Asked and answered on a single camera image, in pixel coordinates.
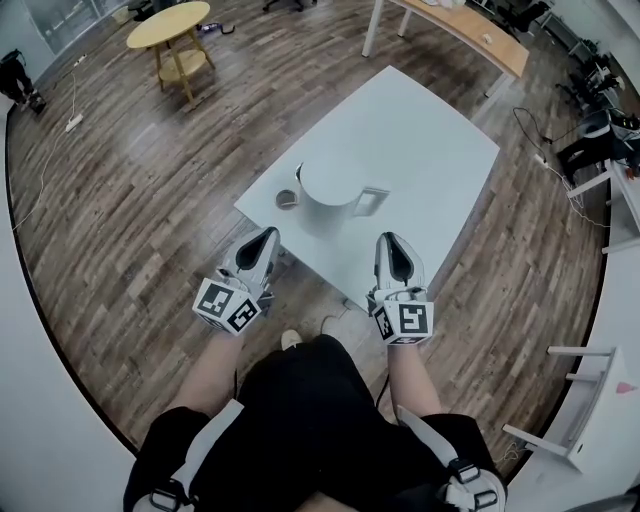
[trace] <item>yellow side table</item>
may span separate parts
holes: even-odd
[[[193,94],[191,94],[187,77],[200,69],[205,62],[208,62],[211,68],[215,69],[211,57],[198,40],[194,28],[209,14],[209,9],[209,4],[206,2],[187,2],[174,5],[142,22],[127,39],[129,48],[153,48],[160,89],[164,91],[164,82],[182,82],[184,92],[191,105],[194,104]],[[180,53],[176,51],[173,43],[184,34],[191,37],[196,50]],[[164,64],[160,59],[160,45],[163,43],[167,44],[173,57],[172,60]]]

